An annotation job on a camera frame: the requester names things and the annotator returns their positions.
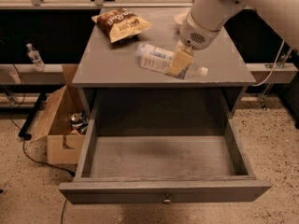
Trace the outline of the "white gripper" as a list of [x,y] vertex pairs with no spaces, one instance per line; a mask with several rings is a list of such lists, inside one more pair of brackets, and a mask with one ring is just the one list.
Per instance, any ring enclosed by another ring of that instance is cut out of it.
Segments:
[[[194,50],[207,48],[218,36],[219,30],[208,31],[198,25],[192,13],[188,12],[179,28],[179,39],[185,47],[192,47]],[[170,76],[178,76],[193,61],[194,55],[186,49],[177,49],[168,69]]]

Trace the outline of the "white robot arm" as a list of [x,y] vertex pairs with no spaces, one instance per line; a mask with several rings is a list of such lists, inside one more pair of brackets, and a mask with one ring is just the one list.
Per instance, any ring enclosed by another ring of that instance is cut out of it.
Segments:
[[179,28],[169,73],[176,76],[206,49],[222,26],[245,7],[255,10],[291,48],[299,50],[299,0],[193,0]]

